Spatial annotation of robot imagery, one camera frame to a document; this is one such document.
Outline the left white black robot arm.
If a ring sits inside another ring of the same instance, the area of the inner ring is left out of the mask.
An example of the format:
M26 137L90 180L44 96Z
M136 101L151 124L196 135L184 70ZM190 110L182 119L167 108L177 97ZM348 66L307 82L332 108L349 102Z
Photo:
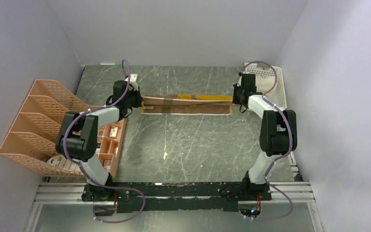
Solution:
M56 152L76 164L84 174L83 201L108 201L115 196L112 176L96 156L98 129L127 118L133 108L141 107L142 101L139 85L127 76L114 82L113 93L103 106L64 115Z

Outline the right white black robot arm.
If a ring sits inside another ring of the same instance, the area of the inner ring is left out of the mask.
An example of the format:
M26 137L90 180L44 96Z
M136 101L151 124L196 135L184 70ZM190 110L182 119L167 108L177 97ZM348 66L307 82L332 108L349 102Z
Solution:
M242 180L242 196L253 200L265 187L268 175L277 161L288 156L297 147L297 122L293 110L284 110L257 91L256 75L239 72L239 81L233 85L232 102L256 113L261 122L259 145L261 152Z

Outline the white towel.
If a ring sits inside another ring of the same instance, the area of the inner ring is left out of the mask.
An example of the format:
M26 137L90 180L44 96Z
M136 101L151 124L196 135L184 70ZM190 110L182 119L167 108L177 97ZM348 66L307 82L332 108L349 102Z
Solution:
M257 92L264 93L268 91L275 82L275 76L260 76L256 75Z

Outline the brown yellow cloth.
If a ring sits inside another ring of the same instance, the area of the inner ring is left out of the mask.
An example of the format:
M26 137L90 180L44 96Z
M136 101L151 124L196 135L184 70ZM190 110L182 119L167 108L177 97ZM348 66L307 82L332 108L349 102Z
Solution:
M142 115L213 115L233 114L232 97L226 95L144 95Z

